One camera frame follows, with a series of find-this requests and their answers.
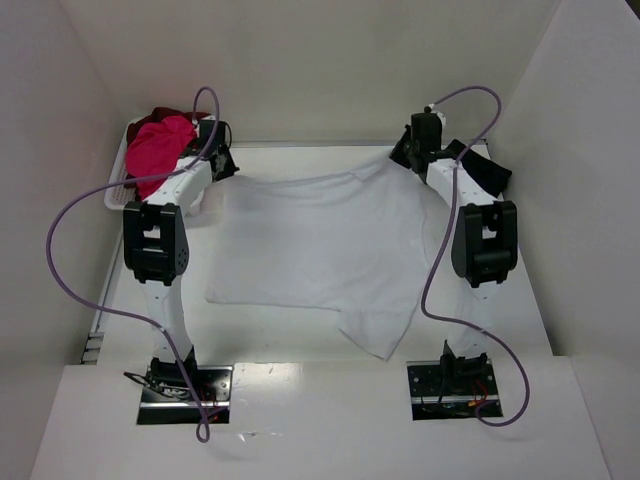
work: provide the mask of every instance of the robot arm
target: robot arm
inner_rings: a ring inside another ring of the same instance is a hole
[[[212,120],[200,122],[201,145],[213,128]],[[193,343],[187,333],[182,307],[182,274],[189,263],[189,245],[184,215],[191,204],[213,181],[233,175],[238,169],[225,145],[226,125],[204,155],[202,161],[180,175],[169,177],[144,202],[129,202],[124,209],[123,234],[125,264],[133,270],[145,295],[149,316],[163,326],[173,338],[181,360],[193,359]],[[192,163],[197,151],[188,151],[175,170]],[[154,365],[175,365],[165,336],[153,329]]]
[[[411,116],[411,126],[406,126],[390,158],[410,168],[451,207],[457,155],[442,149],[445,125],[444,115],[433,110],[433,105],[427,106],[424,113]],[[505,174],[506,170],[486,159],[480,161],[483,170],[501,177],[504,188],[510,172]],[[486,328],[491,325],[493,297],[517,262],[516,207],[487,193],[462,165],[457,177],[458,215],[451,260],[456,274],[468,281],[470,293],[460,313],[462,318]],[[461,327],[452,327],[448,343],[458,356],[467,358],[486,350],[483,335]]]

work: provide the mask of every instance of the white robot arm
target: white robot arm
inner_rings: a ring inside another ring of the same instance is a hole
[[[433,110],[433,105],[427,106],[424,113],[411,116],[411,126],[406,126],[390,158],[410,168],[451,207],[456,155],[442,149],[445,125],[444,115]],[[495,172],[496,178],[502,176],[506,185],[508,171],[486,159],[477,161],[483,170]],[[459,210],[451,259],[456,274],[468,281],[468,295],[458,314],[487,328],[491,326],[493,297],[517,261],[516,208],[487,193],[462,164],[457,177]],[[476,357],[486,351],[485,336],[468,328],[452,326],[447,341],[460,357]]]
[[[191,157],[178,161],[176,169],[189,165]],[[167,204],[179,207],[179,212],[185,215],[191,204],[211,184],[211,164],[207,161],[198,162],[190,170],[181,175],[168,178],[159,190],[147,198],[148,205],[163,207]],[[189,261],[189,249],[185,242],[184,249],[176,252],[176,261],[184,262],[184,268]],[[145,295],[149,315],[169,331],[174,339],[180,357],[185,360],[193,344],[187,334],[184,323],[184,311],[182,308],[182,275],[176,275],[173,281],[167,285],[163,281],[148,280],[141,284]],[[161,362],[172,363],[173,354],[167,340],[157,329],[153,329],[155,341],[154,358]]]

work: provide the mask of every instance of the cable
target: cable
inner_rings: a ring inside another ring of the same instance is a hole
[[[495,99],[497,104],[496,114],[491,120],[491,122],[489,122],[489,124],[480,132],[480,134],[478,134],[476,138],[474,138],[468,145],[466,145],[464,150],[462,150],[462,152],[460,152],[460,154],[456,157],[455,168],[453,170],[453,189],[451,194],[451,212],[449,213],[449,222],[447,224],[446,233],[444,234],[444,239],[442,240],[442,244],[440,245],[440,249],[438,250],[438,254],[436,255],[436,259],[433,262],[433,267],[431,268],[431,271],[429,272],[429,276],[427,277],[427,281],[425,283],[424,290],[422,292],[422,300],[420,302],[420,308],[422,310],[422,313],[426,317],[429,317],[433,320],[438,320],[440,322],[446,322],[446,323],[453,323],[456,325],[462,325],[482,333],[483,335],[489,337],[494,342],[498,343],[511,356],[511,358],[517,365],[518,370],[520,370],[520,374],[522,375],[522,380],[524,382],[524,402],[522,403],[522,407],[520,407],[520,410],[510,419],[505,420],[504,422],[496,422],[496,423],[488,422],[487,420],[485,420],[480,416],[481,410],[485,408],[487,405],[495,403],[494,401],[482,402],[480,405],[476,407],[474,412],[476,418],[481,423],[484,423],[485,425],[489,425],[491,427],[506,427],[508,425],[515,423],[520,417],[522,417],[524,412],[527,410],[527,407],[529,406],[529,400],[531,398],[531,386],[529,385],[529,377],[527,376],[527,372],[522,366],[522,363],[520,362],[520,359],[518,358],[518,356],[511,349],[511,347],[509,347],[509,345],[507,345],[502,339],[500,339],[493,333],[485,330],[484,328],[479,327],[478,325],[475,325],[474,323],[468,322],[466,320],[461,320],[461,319],[452,318],[452,317],[445,317],[442,315],[436,315],[427,310],[427,295],[429,294],[429,290],[431,289],[433,279],[436,276],[436,271],[440,266],[440,262],[444,255],[444,251],[447,248],[447,243],[449,243],[449,240],[451,238],[451,233],[453,232],[453,223],[455,221],[455,217],[457,213],[456,208],[458,206],[458,166],[460,165],[460,160],[462,159],[462,157],[466,155],[466,153],[471,149],[473,145],[478,143],[487,134],[487,132],[489,132],[489,130],[493,128],[493,126],[498,121],[498,118],[500,117],[500,113],[502,113],[502,102],[500,101],[500,97],[498,96],[498,94],[493,90],[491,90],[490,88],[483,87],[482,85],[471,85],[469,87],[464,87],[464,88],[460,88],[459,90],[455,90],[450,94],[442,97],[440,100],[435,102],[434,105],[439,105],[449,100],[450,98],[455,97],[456,95],[459,95],[461,93],[468,92],[471,90],[481,90],[483,92],[490,94]]]
[[[231,148],[231,145],[233,145],[233,131],[231,130],[231,125],[229,125],[228,123],[225,123],[225,125],[229,130],[229,145],[227,145],[227,148]]]
[[[108,183],[108,184],[103,185],[101,187],[93,188],[93,189],[83,193],[82,195],[79,195],[78,197],[76,197],[73,200],[71,200],[67,205],[65,205],[62,208],[62,210],[60,210],[60,212],[58,213],[56,218],[51,223],[51,227],[49,227],[49,232],[47,233],[47,242],[46,242],[47,265],[49,266],[49,270],[51,271],[51,275],[53,275],[53,278],[55,279],[55,281],[58,283],[60,288],[62,288],[62,290],[64,290],[64,292],[67,295],[69,295],[71,298],[73,298],[76,302],[78,302],[78,303],[80,303],[80,304],[82,304],[82,305],[84,305],[86,307],[93,308],[94,310],[98,310],[98,311],[104,312],[104,313],[110,313],[112,315],[120,315],[120,316],[123,316],[123,317],[129,317],[129,318],[133,318],[135,320],[140,320],[142,322],[148,323],[149,325],[151,325],[151,326],[157,328],[158,330],[160,330],[162,335],[164,335],[164,337],[167,339],[167,343],[169,344],[169,347],[171,348],[171,351],[172,351],[174,357],[176,358],[176,363],[178,365],[178,368],[180,369],[180,373],[182,374],[182,378],[184,379],[185,384],[189,388],[189,392],[191,393],[191,396],[192,396],[194,402],[196,403],[196,406],[198,407],[198,412],[200,413],[200,423],[198,423],[198,426],[196,427],[196,437],[202,443],[208,442],[209,439],[211,438],[211,431],[209,429],[209,421],[208,421],[208,418],[207,418],[207,412],[205,411],[205,409],[204,409],[204,407],[202,405],[202,402],[198,398],[198,393],[196,392],[195,388],[193,387],[193,383],[191,382],[191,379],[189,378],[189,374],[187,373],[187,370],[186,370],[186,368],[184,366],[184,363],[180,359],[180,354],[178,353],[178,349],[176,347],[176,344],[174,343],[173,338],[171,338],[171,335],[169,334],[169,332],[167,332],[162,325],[160,325],[158,322],[156,322],[155,320],[152,320],[149,317],[145,317],[144,315],[138,315],[137,313],[126,312],[124,310],[116,310],[114,308],[104,307],[104,306],[98,305],[97,303],[94,303],[94,302],[92,302],[90,300],[86,300],[86,299],[82,298],[80,295],[78,295],[77,293],[75,293],[73,290],[71,290],[71,288],[69,288],[69,286],[65,283],[65,281],[62,279],[62,277],[58,273],[58,269],[56,268],[55,263],[53,262],[53,256],[52,256],[52,253],[51,253],[51,245],[52,245],[52,242],[53,242],[53,235],[54,235],[54,233],[56,231],[56,228],[58,227],[58,224],[60,223],[60,220],[62,220],[62,217],[64,217],[64,215],[74,205],[76,205],[77,203],[81,202],[85,198],[90,197],[91,195],[93,195],[95,193],[102,192],[103,190],[107,190],[108,188],[117,187],[118,185],[129,185],[129,184],[132,184],[132,183],[140,183],[140,182],[152,182],[152,181],[167,179],[167,178],[170,178],[170,177],[175,177],[176,175],[180,175],[180,174],[186,172],[187,170],[191,169],[196,163],[198,163],[200,160],[202,160],[204,154],[209,150],[209,147],[213,143],[213,139],[214,139],[214,137],[216,135],[216,131],[218,130],[218,124],[220,122],[220,102],[218,101],[218,95],[216,95],[216,92],[211,87],[202,87],[202,88],[200,88],[200,90],[198,90],[198,93],[196,93],[196,96],[195,96],[195,98],[193,100],[192,121],[196,120],[196,107],[198,106],[198,99],[200,98],[200,95],[204,91],[209,92],[211,94],[211,96],[213,97],[213,101],[215,103],[215,108],[216,108],[215,123],[213,125],[213,130],[211,131],[211,134],[209,135],[209,139],[207,140],[207,143],[202,148],[200,153],[198,153],[198,155],[196,155],[196,158],[194,158],[193,161],[191,163],[189,163],[189,165],[187,165],[184,168],[178,169],[178,170],[174,170],[174,171],[166,172],[166,173],[161,173],[161,174],[158,174],[158,175],[150,175],[148,177],[140,177],[140,178],[131,178],[131,179],[128,179],[128,180],[121,180],[121,181],[118,181],[118,182]],[[204,425],[204,435],[201,434],[201,429],[202,429],[203,425]]]
[[[480,380],[476,380],[476,383],[480,387],[480,390],[482,390],[483,397],[480,401],[484,402],[487,400],[487,397],[489,396],[489,391],[487,390],[487,387],[485,387],[484,383],[482,383]]]

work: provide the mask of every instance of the white platform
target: white platform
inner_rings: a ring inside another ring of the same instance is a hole
[[[334,148],[336,161],[318,162]],[[389,147],[242,148],[245,175],[295,178],[345,169]],[[484,147],[478,147],[486,154]],[[444,230],[447,209],[442,206]],[[437,359],[447,326],[416,316],[390,362],[368,356],[335,326],[331,312],[220,306],[204,300],[219,219],[215,186],[205,213],[188,219],[192,261],[184,307],[200,364],[236,364],[231,423],[197,442],[194,426],[137,427],[139,387],[123,369],[144,372],[146,325],[105,316],[98,366],[67,367],[33,472],[34,479],[176,478],[531,478],[606,479],[607,470],[567,359],[553,357],[522,261],[496,297],[493,331],[521,356],[532,400],[516,425],[474,420],[413,422],[406,361]],[[465,285],[443,262],[429,304],[456,313]],[[144,312],[131,272],[118,260],[106,303]],[[516,367],[491,346],[506,415],[522,400]]]

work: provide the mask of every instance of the pink cloth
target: pink cloth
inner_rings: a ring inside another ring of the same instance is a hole
[[[167,117],[160,123],[144,125],[127,149],[127,172],[136,178],[172,172],[180,154],[194,138],[193,125],[183,117]],[[144,200],[163,183],[164,180],[138,183],[140,198]]]

